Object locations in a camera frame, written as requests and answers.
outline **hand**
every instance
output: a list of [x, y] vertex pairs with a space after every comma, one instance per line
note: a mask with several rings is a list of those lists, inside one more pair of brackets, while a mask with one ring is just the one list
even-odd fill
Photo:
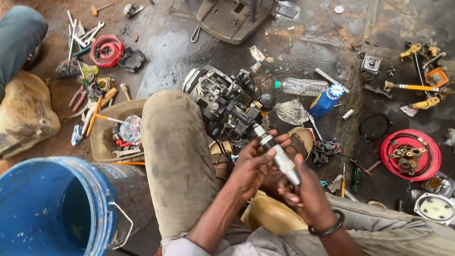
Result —
[[[278, 131], [270, 130], [267, 133], [276, 136]], [[291, 144], [287, 134], [278, 136], [275, 140], [282, 148], [287, 148]], [[276, 150], [273, 148], [265, 152], [259, 145], [258, 138], [251, 140], [240, 151], [234, 170], [225, 186], [240, 193], [245, 201], [249, 200], [261, 187], [269, 171], [278, 169], [272, 161], [275, 154]]]
[[324, 194], [319, 178], [308, 168], [301, 154], [295, 156], [294, 163], [302, 183], [294, 187], [284, 178], [278, 183], [278, 192], [286, 203], [297, 209], [302, 219], [315, 231], [325, 231], [336, 223], [337, 218]]

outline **plastic water bottle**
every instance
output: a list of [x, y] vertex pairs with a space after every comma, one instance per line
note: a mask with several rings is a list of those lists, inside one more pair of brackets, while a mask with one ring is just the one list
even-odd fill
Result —
[[343, 95], [344, 89], [340, 84], [333, 84], [327, 91], [322, 92], [311, 104], [308, 112], [314, 118], [319, 118], [330, 111]]
[[326, 81], [316, 81], [309, 79], [286, 78], [284, 81], [276, 81], [275, 88], [282, 92], [298, 94], [303, 96], [318, 96], [326, 91], [329, 83]]

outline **sandal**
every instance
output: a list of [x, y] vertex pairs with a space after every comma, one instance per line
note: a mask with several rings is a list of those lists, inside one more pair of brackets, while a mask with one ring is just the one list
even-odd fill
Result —
[[314, 145], [313, 137], [311, 136], [310, 131], [308, 131], [305, 127], [298, 126], [290, 130], [288, 135], [291, 139], [290, 147], [293, 147], [297, 153], [302, 154], [306, 161], [308, 157], [310, 157]]
[[[231, 157], [232, 145], [228, 141], [223, 141], [222, 145], [226, 150], [227, 155]], [[229, 175], [231, 175], [231, 169], [233, 167], [232, 159], [227, 158], [224, 154], [221, 153], [221, 149], [215, 141], [210, 143], [208, 148], [210, 150], [210, 157], [212, 158], [213, 165], [217, 165], [219, 163], [228, 163], [228, 169], [215, 168], [215, 177], [220, 178], [226, 182], [229, 178]]]

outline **bucket handle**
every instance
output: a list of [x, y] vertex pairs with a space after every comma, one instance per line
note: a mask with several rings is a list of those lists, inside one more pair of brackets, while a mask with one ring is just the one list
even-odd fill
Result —
[[126, 213], [120, 208], [120, 206], [118, 206], [118, 204], [116, 204], [115, 202], [109, 202], [109, 204], [115, 205], [123, 213], [123, 215], [131, 222], [130, 231], [128, 231], [128, 235], [126, 236], [126, 239], [123, 242], [123, 244], [121, 244], [120, 246], [117, 246], [115, 248], [112, 248], [112, 250], [117, 250], [118, 248], [123, 247], [126, 244], [126, 242], [128, 242], [128, 238], [130, 238], [131, 231], [133, 230], [133, 221], [130, 219], [130, 217], [128, 217], [128, 215], [126, 215]]

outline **grey trousers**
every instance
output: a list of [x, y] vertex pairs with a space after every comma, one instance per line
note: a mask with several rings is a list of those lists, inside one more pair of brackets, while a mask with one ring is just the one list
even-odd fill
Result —
[[46, 36], [47, 23], [34, 9], [19, 5], [0, 20], [0, 103], [5, 86]]
[[[189, 232], [219, 191], [199, 107], [178, 91], [153, 94], [141, 122], [147, 176], [162, 239]], [[455, 255], [455, 231], [431, 221], [328, 195], [346, 215], [344, 226], [366, 255]], [[239, 220], [224, 239], [244, 242], [251, 231]], [[281, 239], [299, 255], [326, 255], [307, 230]]]

